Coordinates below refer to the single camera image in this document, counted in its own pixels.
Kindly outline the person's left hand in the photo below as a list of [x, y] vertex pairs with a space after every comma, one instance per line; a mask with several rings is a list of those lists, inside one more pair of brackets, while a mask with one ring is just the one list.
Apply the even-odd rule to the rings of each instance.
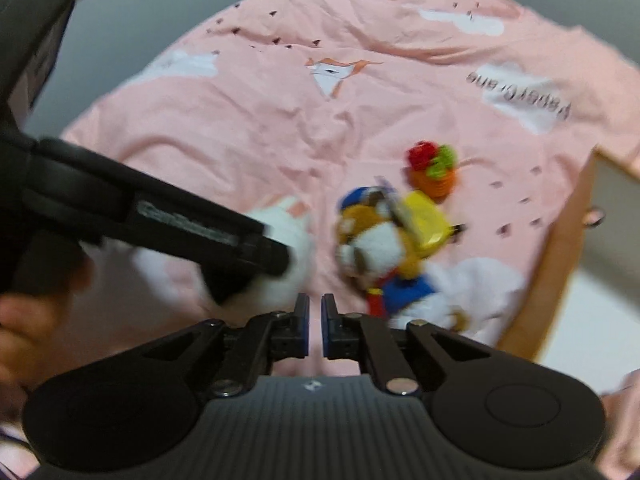
[[78, 292], [92, 280], [93, 262], [85, 256], [62, 292], [1, 296], [1, 385], [30, 387], [38, 382], [56, 330], [67, 318]]

